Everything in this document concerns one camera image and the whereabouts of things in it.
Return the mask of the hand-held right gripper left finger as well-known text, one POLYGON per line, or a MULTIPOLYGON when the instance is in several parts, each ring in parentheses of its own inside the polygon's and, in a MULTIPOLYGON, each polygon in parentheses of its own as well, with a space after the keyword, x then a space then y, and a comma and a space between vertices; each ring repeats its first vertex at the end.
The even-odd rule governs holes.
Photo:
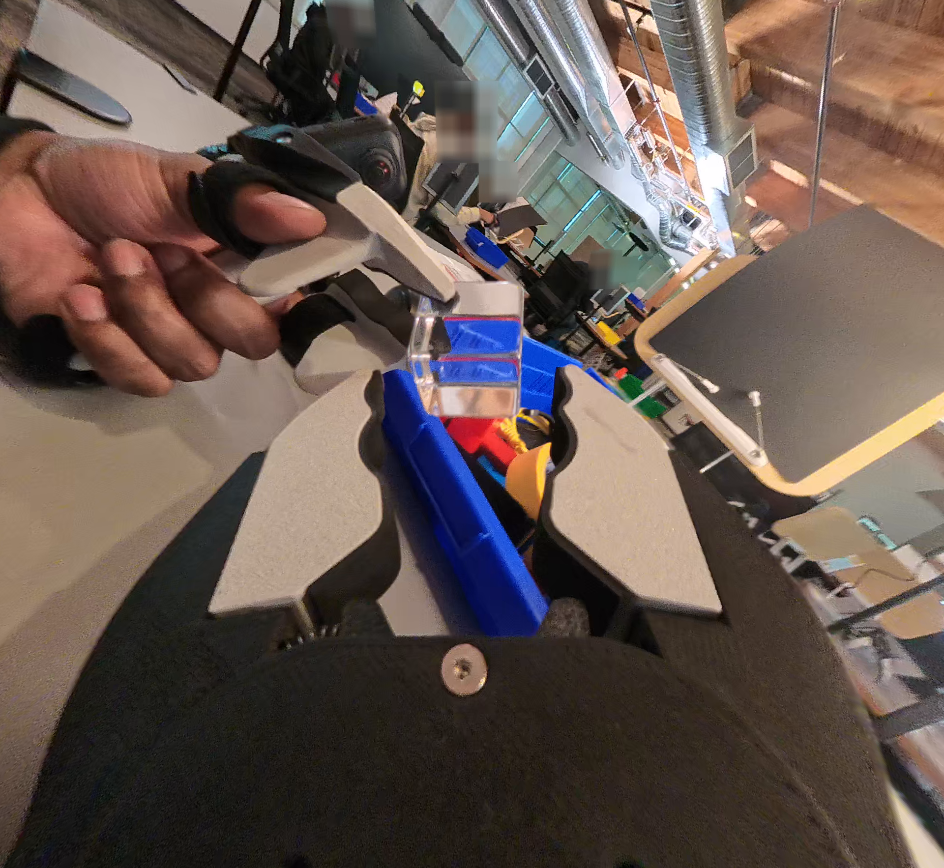
POLYGON ((401 554, 384 478, 384 383, 362 370, 273 441, 208 604, 215 618, 285 610, 342 619, 394 584, 401 554))

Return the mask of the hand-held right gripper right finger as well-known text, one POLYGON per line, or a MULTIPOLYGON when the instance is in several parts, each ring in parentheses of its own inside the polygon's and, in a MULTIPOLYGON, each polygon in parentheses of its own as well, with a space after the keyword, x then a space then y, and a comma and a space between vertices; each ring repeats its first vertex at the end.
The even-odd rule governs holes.
POLYGON ((583 370, 556 372, 551 470, 532 566, 549 598, 592 619, 621 600, 715 618, 722 603, 665 440, 583 370))

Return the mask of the silver ventilation duct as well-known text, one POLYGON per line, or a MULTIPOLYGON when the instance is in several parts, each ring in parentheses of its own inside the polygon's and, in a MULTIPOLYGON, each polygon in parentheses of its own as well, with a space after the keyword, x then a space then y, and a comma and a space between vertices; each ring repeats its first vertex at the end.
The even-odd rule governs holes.
POLYGON ((719 235, 743 229, 757 167, 753 126, 738 116, 722 0, 649 0, 681 119, 719 235))

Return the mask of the yellow tape roll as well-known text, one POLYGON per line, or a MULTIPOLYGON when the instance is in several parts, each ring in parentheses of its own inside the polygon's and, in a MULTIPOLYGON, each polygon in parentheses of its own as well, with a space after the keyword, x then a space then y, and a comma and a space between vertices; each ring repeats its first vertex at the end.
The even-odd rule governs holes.
POLYGON ((507 467, 505 491, 532 521, 539 519, 552 469, 550 442, 516 455, 507 467))

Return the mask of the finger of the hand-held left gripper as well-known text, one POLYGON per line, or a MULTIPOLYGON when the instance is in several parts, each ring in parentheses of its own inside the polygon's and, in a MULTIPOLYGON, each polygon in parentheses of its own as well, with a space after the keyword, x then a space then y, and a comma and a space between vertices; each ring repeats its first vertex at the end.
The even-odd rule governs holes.
POLYGON ((447 342, 437 322, 409 314, 389 328, 361 313, 294 315, 295 380, 319 397, 362 372, 406 370, 414 346, 447 342))
POLYGON ((440 303, 456 297, 456 282, 440 259, 378 193, 356 183, 340 190, 335 201, 368 232, 362 264, 440 303))

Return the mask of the black oval object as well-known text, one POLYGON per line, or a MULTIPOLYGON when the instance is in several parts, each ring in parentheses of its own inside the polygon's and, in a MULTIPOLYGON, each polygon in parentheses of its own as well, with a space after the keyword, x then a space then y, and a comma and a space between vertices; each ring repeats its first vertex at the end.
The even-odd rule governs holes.
POLYGON ((6 73, 2 86, 3 112, 19 85, 30 87, 106 124, 121 128, 129 128, 132 124, 131 114, 111 95, 26 48, 18 49, 6 73))

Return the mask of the pale wooden table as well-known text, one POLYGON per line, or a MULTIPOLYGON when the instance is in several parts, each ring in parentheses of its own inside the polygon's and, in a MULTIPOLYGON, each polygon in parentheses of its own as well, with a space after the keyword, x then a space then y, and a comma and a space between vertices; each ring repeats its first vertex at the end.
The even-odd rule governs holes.
POLYGON ((773 532, 839 584, 880 602, 919 584, 913 570, 844 508, 817 508, 774 521, 773 532))

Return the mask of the person's left hand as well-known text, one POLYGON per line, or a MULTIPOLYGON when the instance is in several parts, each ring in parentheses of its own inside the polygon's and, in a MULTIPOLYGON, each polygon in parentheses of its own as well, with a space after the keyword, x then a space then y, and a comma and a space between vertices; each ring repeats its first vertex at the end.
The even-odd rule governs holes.
MULTIPOLYGON (((43 388, 93 377, 160 397, 211 378, 222 355, 277 353, 278 315, 211 255, 191 174, 212 163, 130 142, 26 134, 1 151, 2 368, 43 388)), ((271 187, 245 186, 235 222, 265 245, 319 236, 324 215, 271 187)))

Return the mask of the green plastic bin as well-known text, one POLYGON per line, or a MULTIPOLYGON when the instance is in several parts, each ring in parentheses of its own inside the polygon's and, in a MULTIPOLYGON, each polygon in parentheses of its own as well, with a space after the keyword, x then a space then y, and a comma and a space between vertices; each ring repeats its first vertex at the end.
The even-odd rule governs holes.
POLYGON ((669 410, 669 406, 660 396, 665 390, 665 385, 654 373, 650 373, 644 379, 626 373, 618 380, 617 387, 625 400, 647 419, 660 419, 669 410))

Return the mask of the red plastic item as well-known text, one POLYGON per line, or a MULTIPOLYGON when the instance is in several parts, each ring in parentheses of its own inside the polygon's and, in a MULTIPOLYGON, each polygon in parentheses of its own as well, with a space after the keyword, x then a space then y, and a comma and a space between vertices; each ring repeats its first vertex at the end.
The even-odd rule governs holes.
POLYGON ((496 471, 505 474, 518 452, 503 434, 504 422, 497 418, 455 417, 446 422, 445 429, 468 455, 486 459, 496 471))

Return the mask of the black table with wooden edge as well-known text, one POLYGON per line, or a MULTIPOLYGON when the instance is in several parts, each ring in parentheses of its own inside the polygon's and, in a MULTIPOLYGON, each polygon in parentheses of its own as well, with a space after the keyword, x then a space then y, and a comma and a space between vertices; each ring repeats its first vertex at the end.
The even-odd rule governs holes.
POLYGON ((634 347, 762 484, 821 494, 942 420, 942 246, 859 205, 723 261, 634 347))

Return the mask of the large blue plastic bin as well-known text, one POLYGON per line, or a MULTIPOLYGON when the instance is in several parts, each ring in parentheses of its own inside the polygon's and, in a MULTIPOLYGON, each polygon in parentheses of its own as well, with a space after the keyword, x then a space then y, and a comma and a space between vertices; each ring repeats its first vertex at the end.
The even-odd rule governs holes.
POLYGON ((383 428, 480 630, 530 637, 548 612, 524 561, 443 423, 404 370, 383 374, 383 428))

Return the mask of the clear acrylic cube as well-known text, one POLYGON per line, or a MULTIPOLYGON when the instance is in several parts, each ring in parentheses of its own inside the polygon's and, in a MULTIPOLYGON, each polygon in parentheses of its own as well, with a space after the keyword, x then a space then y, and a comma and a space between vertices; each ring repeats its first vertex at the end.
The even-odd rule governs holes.
POLYGON ((426 413, 504 419, 521 409, 525 292, 461 282, 447 303, 421 297, 406 367, 426 413))

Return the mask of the person's left forearm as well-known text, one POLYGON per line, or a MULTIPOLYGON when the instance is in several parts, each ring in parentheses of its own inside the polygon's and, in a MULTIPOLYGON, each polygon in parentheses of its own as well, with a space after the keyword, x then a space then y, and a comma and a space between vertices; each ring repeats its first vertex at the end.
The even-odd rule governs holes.
POLYGON ((12 118, 9 116, 1 116, 0 127, 1 151, 26 134, 54 132, 50 126, 35 119, 12 118))

